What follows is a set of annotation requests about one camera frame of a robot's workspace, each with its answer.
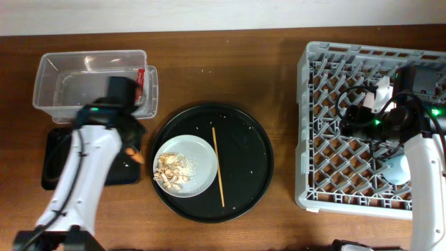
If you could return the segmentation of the orange carrot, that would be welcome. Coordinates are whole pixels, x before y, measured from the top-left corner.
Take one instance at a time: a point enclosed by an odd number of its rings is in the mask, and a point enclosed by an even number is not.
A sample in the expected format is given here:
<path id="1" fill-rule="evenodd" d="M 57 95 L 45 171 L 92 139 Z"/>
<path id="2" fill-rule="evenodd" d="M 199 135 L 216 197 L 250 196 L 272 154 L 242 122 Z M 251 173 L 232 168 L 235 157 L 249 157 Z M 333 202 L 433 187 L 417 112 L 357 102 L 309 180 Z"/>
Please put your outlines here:
<path id="1" fill-rule="evenodd" d="M 139 164 L 145 163 L 143 155 L 137 149 L 135 149 L 133 147 L 128 147 L 128 148 L 126 148 L 125 153 L 135 162 L 137 162 Z"/>

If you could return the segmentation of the light blue cup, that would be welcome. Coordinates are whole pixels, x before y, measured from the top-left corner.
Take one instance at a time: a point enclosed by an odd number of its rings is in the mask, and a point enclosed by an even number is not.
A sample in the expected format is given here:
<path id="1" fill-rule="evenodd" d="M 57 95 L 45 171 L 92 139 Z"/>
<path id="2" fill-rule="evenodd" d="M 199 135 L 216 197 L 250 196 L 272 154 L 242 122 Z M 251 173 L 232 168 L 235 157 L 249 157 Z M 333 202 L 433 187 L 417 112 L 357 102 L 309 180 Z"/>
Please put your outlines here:
<path id="1" fill-rule="evenodd" d="M 388 183 L 402 185 L 410 180 L 408 159 L 405 155 L 390 158 L 383 163 L 383 177 Z"/>

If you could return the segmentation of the red snack wrapper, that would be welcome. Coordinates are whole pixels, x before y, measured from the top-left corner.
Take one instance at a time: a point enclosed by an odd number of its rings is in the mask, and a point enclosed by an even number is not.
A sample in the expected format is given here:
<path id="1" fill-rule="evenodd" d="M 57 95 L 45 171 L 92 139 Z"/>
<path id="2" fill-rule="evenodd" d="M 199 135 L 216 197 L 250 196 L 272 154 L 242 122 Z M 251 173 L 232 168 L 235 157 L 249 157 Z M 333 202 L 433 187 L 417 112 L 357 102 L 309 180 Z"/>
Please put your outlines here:
<path id="1" fill-rule="evenodd" d="M 138 69 L 137 71 L 137 79 L 136 79 L 136 83 L 137 83 L 137 88 L 135 90 L 135 103 L 139 103 L 143 100 L 143 96 L 144 96 L 144 75 L 145 75 L 145 70 L 143 68 Z"/>

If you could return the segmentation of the grey round plate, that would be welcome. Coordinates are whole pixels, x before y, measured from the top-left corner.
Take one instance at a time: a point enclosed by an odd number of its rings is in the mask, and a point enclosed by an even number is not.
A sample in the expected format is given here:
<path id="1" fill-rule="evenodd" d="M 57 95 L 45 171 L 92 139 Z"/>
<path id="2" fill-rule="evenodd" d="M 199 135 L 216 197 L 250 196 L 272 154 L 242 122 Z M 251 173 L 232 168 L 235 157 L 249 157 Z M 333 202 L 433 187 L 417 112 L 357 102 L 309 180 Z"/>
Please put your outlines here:
<path id="1" fill-rule="evenodd" d="M 163 153 L 180 153 L 185 155 L 195 167 L 191 181 L 178 192 L 165 189 L 160 182 L 155 186 L 163 192 L 177 198 L 196 197 L 210 187 L 217 176 L 217 158 L 213 147 L 204 139 L 193 135 L 180 135 L 167 140 L 157 150 L 153 159 L 153 174 L 156 160 Z"/>

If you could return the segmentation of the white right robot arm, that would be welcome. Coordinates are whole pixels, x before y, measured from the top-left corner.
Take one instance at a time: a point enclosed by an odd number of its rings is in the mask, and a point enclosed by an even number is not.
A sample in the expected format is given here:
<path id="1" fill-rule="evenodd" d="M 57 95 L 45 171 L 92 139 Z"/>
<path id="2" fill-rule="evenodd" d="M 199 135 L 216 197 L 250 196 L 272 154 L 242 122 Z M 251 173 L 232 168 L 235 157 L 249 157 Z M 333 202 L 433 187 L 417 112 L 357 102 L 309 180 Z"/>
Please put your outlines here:
<path id="1" fill-rule="evenodd" d="M 366 87 L 361 105 L 340 112 L 339 103 L 354 87 L 343 90 L 334 105 L 343 136 L 402 145 L 412 185 L 412 250 L 445 249 L 445 105 L 434 100 L 436 74 L 404 66 L 393 78 Z"/>

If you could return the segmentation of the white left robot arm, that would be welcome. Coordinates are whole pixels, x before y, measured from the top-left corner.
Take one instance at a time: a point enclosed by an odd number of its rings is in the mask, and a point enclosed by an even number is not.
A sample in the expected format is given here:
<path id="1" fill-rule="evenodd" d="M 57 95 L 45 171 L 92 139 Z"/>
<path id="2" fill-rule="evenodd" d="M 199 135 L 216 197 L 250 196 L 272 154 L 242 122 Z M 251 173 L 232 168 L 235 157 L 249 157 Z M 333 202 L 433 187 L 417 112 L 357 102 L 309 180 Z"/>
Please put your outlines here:
<path id="1" fill-rule="evenodd" d="M 132 101 L 99 98 L 78 111 L 54 194 L 34 230 L 17 233 L 13 250 L 103 249 L 94 224 L 109 170 L 119 153 L 144 162 L 134 146 L 146 132 L 132 115 L 136 109 Z"/>

